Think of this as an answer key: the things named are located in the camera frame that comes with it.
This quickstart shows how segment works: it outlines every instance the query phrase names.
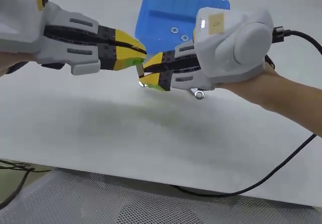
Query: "blue plastic container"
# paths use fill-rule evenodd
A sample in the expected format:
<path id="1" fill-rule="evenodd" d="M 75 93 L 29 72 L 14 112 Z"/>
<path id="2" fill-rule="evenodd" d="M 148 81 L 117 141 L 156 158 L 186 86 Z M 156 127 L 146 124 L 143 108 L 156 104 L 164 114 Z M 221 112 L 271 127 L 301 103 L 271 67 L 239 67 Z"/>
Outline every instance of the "blue plastic container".
<path id="1" fill-rule="evenodd" d="M 230 4 L 228 0 L 143 0 L 135 37 L 150 55 L 172 50 L 183 42 L 182 35 L 192 39 L 198 10 L 205 7 L 230 9 Z M 172 27 L 178 33 L 172 33 Z"/>

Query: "human hand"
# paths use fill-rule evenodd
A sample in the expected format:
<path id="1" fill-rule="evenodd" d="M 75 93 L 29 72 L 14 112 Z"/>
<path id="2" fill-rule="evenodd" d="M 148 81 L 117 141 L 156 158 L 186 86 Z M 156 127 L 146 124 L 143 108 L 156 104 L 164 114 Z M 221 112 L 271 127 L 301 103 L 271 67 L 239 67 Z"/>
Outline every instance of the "human hand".
<path id="1" fill-rule="evenodd" d="M 268 93 L 278 88 L 280 79 L 284 79 L 268 64 L 264 71 L 248 81 L 219 84 L 218 88 L 227 89 L 245 100 L 262 107 L 267 106 L 270 95 Z"/>
<path id="2" fill-rule="evenodd" d="M 34 56 L 27 53 L 0 52 L 0 77 L 8 72 L 9 67 L 21 61 L 34 61 Z"/>

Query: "label sticker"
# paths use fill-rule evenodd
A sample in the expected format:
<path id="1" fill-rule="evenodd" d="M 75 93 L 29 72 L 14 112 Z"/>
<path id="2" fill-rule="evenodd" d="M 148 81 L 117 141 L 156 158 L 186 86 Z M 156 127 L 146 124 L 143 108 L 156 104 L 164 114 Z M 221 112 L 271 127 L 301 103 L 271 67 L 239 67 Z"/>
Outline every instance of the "label sticker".
<path id="1" fill-rule="evenodd" d="M 208 22 L 210 35 L 224 33 L 223 13 L 209 15 Z"/>

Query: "white table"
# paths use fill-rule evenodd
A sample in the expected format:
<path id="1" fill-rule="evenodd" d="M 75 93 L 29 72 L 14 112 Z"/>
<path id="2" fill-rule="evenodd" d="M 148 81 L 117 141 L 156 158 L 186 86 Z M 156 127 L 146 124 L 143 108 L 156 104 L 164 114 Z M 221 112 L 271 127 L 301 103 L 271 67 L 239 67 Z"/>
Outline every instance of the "white table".
<path id="1" fill-rule="evenodd" d="M 141 0 L 51 0 L 102 25 L 134 33 Z M 267 7 L 276 26 L 322 42 L 322 0 L 230 0 Z M 322 88 L 322 58 L 290 37 L 269 54 L 277 71 Z M 206 190 L 234 192 L 262 179 L 310 133 L 216 90 L 197 101 L 183 91 L 142 89 L 135 68 L 74 77 L 31 63 L 0 81 L 0 158 Z M 246 195 L 322 206 L 322 142 L 314 140 Z"/>

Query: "mesh grate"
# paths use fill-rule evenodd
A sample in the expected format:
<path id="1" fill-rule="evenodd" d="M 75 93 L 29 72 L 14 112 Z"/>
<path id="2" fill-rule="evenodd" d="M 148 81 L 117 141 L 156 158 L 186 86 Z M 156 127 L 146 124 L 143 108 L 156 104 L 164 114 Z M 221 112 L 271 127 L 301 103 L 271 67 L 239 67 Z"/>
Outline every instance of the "mesh grate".
<path id="1" fill-rule="evenodd" d="M 168 185 L 54 170 L 0 212 L 0 223 L 322 223 L 322 218 L 307 206 L 241 196 L 192 198 Z"/>

